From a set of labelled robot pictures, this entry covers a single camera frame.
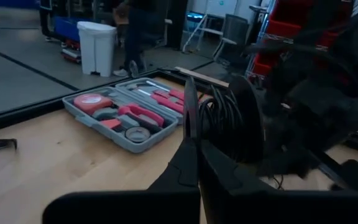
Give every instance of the white trash can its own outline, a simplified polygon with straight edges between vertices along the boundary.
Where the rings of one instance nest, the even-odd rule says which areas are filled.
[[[116,28],[94,22],[78,22],[82,72],[87,75],[111,76]]]

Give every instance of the wooden tabletop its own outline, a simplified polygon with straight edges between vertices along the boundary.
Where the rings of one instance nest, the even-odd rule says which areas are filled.
[[[177,85],[157,79],[177,89]],[[53,199],[84,190],[140,190],[165,170],[182,140],[182,128],[142,154],[131,154],[65,110],[0,129],[16,138],[18,152],[0,150],[0,223],[40,223]],[[330,151],[339,161],[358,160],[358,152],[340,146]],[[330,181],[313,171],[302,180],[285,177],[286,189],[327,189]],[[201,212],[201,223],[206,223]]]

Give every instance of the pink tool handle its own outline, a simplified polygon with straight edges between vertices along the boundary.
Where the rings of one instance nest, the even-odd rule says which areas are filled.
[[[118,114],[127,114],[127,113],[131,113],[138,117],[139,117],[139,115],[142,114],[142,115],[154,120],[155,122],[157,122],[158,126],[160,126],[160,127],[162,127],[162,125],[164,124],[163,117],[161,117],[157,113],[154,113],[153,111],[142,108],[135,103],[131,103],[131,104],[122,106],[118,109]]]
[[[162,96],[158,96],[156,94],[151,95],[151,97],[155,100],[157,100],[157,103],[160,105],[166,106],[167,108],[170,108],[176,112],[179,112],[180,114],[183,114],[183,106],[176,104]]]
[[[170,90],[169,95],[178,98],[179,100],[185,100],[185,93],[179,90]]]
[[[162,96],[162,97],[164,97],[166,99],[169,99],[169,100],[171,100],[171,98],[176,98],[174,96],[169,95],[169,93],[167,93],[166,91],[162,91],[162,90],[156,90],[156,91],[154,91],[154,93],[157,94],[158,96]],[[185,105],[185,102],[183,102],[183,100],[178,99],[178,98],[176,98],[176,100],[173,101],[173,103],[177,103],[177,104],[182,105],[182,106]]]

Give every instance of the blue jeans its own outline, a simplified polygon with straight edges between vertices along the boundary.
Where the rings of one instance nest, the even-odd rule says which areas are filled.
[[[144,69],[144,65],[140,58],[142,45],[142,36],[147,32],[155,21],[155,15],[141,9],[131,8],[128,15],[128,28],[125,36],[125,63],[124,69],[129,71],[129,63],[133,60],[136,62],[139,70]]]

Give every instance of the blue bin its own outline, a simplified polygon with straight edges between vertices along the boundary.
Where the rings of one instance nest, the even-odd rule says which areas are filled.
[[[84,18],[67,18],[55,16],[55,33],[69,40],[79,42],[80,36],[78,34],[77,22],[90,21]]]

